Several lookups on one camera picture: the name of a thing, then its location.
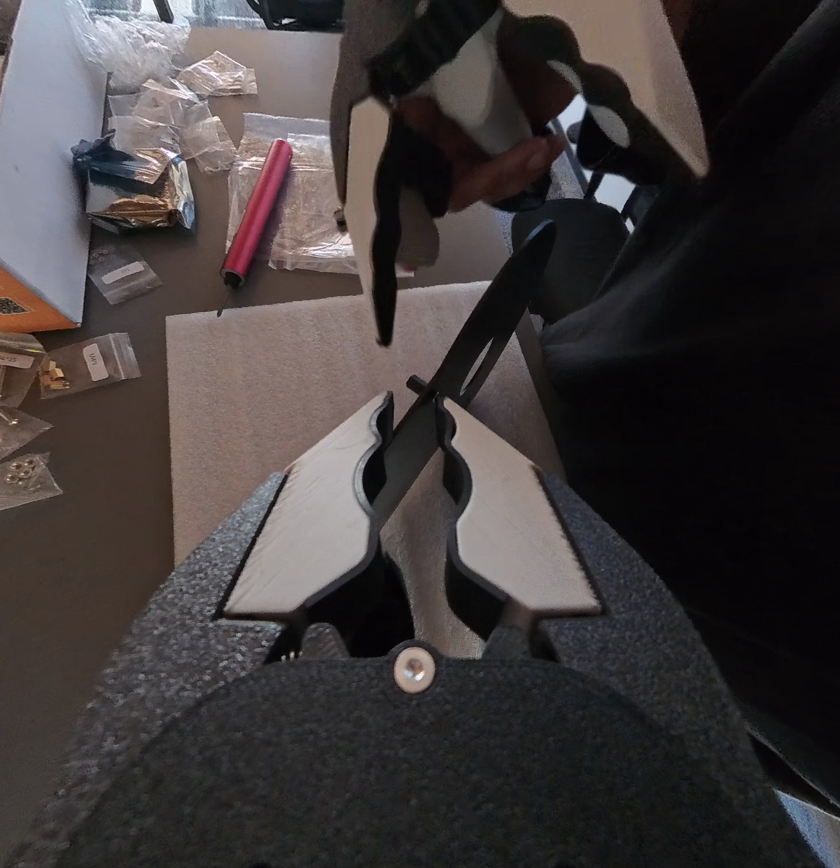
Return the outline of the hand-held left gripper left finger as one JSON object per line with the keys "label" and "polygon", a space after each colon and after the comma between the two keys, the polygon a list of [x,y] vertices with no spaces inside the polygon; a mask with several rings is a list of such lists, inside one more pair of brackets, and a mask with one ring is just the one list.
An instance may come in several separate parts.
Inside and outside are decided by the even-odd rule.
{"label": "hand-held left gripper left finger", "polygon": [[378,550],[379,522],[363,486],[392,438],[390,391],[374,396],[285,471],[222,612],[289,622],[358,577]]}

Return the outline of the dark foil parts bag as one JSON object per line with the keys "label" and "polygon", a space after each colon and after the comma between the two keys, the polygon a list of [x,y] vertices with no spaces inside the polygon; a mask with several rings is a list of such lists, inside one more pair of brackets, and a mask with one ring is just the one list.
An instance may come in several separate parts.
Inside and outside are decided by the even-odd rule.
{"label": "dark foil parts bag", "polygon": [[186,160],[163,146],[128,152],[113,145],[114,132],[72,146],[89,222],[114,233],[196,228],[196,204]]}

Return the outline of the pink electric screwdriver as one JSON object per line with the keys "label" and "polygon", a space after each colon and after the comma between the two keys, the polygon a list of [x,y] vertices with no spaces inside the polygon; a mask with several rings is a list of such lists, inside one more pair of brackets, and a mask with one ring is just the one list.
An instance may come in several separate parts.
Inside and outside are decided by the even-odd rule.
{"label": "pink electric screwdriver", "polygon": [[217,311],[218,318],[231,297],[247,281],[292,159],[293,149],[289,142],[283,139],[272,142],[220,270],[227,293]]}

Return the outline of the scattered small hardware bags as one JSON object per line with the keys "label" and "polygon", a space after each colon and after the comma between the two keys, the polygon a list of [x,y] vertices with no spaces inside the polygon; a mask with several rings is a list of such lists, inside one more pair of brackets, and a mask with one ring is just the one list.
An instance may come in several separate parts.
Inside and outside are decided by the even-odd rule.
{"label": "scattered small hardware bags", "polygon": [[[132,152],[163,146],[183,158],[192,156],[206,170],[215,168],[207,160],[228,157],[224,148],[230,140],[222,122],[210,114],[201,93],[188,89],[185,82],[173,78],[146,81],[132,96],[132,112],[112,111],[107,135],[114,132],[115,147]],[[160,285],[152,268],[124,240],[89,247],[87,280],[111,304]],[[61,493],[46,470],[46,453],[10,459],[13,452],[50,429],[50,424],[18,409],[35,377],[42,397],[52,398],[139,375],[130,339],[124,333],[46,352],[30,333],[0,331],[0,510]]]}

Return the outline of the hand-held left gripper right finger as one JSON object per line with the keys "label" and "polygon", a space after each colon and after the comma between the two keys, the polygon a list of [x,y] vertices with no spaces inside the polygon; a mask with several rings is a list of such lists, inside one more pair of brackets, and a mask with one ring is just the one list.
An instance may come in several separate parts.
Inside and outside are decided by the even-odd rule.
{"label": "hand-held left gripper right finger", "polygon": [[448,530],[445,592],[475,633],[530,631],[549,618],[603,613],[543,473],[449,398],[436,401],[443,483],[457,512]]}

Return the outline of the dark grey desk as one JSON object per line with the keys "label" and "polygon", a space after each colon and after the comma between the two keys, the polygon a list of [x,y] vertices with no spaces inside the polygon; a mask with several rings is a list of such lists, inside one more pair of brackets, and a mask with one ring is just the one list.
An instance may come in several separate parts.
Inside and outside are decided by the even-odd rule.
{"label": "dark grey desk", "polygon": [[[328,118],[339,40],[195,28],[187,47],[192,61],[218,49],[256,71],[257,96],[214,101],[238,140],[245,112]],[[132,242],[164,286],[117,307],[89,290],[81,329],[40,337],[51,349],[125,331],[142,377],[46,401],[33,389],[24,405],[53,425],[32,445],[50,453],[63,494],[0,512],[0,866],[58,788],[65,744],[111,653],[174,567],[165,318],[215,310],[226,290],[226,173],[190,174],[195,235]],[[479,205],[449,215],[436,265],[403,286],[492,278],[509,223]]]}

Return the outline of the black metal plate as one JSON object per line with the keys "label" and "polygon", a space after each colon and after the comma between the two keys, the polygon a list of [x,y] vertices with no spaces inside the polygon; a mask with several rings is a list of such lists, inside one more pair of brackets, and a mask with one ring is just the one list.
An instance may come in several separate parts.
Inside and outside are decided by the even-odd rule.
{"label": "black metal plate", "polygon": [[543,221],[514,250],[397,425],[390,392],[371,415],[375,442],[358,466],[355,487],[376,530],[387,524],[438,448],[436,399],[467,408],[495,367],[540,286],[556,233],[553,221]]}

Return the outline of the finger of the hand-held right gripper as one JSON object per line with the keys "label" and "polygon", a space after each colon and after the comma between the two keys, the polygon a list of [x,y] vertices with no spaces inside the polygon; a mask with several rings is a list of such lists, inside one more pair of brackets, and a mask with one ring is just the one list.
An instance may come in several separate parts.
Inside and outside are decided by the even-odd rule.
{"label": "finger of the hand-held right gripper", "polygon": [[397,270],[432,266],[439,255],[441,154],[382,101],[349,114],[344,217],[377,341],[393,339]]}
{"label": "finger of the hand-held right gripper", "polygon": [[635,185],[710,168],[692,85],[657,1],[505,2],[514,39],[586,105],[577,139],[583,168]]}

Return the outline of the white foam sheet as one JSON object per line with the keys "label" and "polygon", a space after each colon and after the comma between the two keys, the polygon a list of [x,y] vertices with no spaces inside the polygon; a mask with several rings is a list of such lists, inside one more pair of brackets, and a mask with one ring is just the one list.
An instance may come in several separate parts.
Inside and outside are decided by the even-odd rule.
{"label": "white foam sheet", "polygon": [[[415,395],[405,382],[438,368],[486,281],[402,291],[389,348],[377,345],[360,296],[165,321],[168,415],[179,565],[272,473],[282,472],[356,410],[393,392],[395,422]],[[469,411],[545,472],[562,462],[534,379],[542,319],[530,315]],[[481,640],[448,607],[444,455],[427,463],[382,530],[400,569],[418,638],[448,656],[479,657]]]}

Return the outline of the orange cardboard box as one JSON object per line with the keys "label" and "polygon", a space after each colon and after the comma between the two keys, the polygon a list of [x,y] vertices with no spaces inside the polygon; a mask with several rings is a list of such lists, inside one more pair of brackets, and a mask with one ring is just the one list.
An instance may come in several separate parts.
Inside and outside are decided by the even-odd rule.
{"label": "orange cardboard box", "polygon": [[100,136],[107,74],[77,2],[21,2],[0,92],[0,331],[78,328],[90,222],[71,147]]}

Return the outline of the person's right hand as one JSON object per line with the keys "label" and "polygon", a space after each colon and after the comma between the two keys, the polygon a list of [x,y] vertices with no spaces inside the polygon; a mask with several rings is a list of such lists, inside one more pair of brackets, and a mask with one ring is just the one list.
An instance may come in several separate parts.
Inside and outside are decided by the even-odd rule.
{"label": "person's right hand", "polygon": [[518,195],[548,172],[566,145],[564,138],[550,134],[489,156],[432,99],[404,100],[396,112],[451,164],[451,212],[464,211],[477,202],[494,205]]}

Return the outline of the large clear plastic bag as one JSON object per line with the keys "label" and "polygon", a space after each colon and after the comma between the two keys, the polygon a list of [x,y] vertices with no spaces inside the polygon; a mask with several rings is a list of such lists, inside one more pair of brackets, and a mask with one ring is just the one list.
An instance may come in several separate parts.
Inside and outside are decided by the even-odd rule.
{"label": "large clear plastic bag", "polygon": [[226,248],[239,228],[264,159],[276,139],[290,144],[293,157],[256,257],[274,269],[356,275],[349,233],[337,220],[341,204],[329,123],[321,119],[244,114],[243,136],[228,177]]}

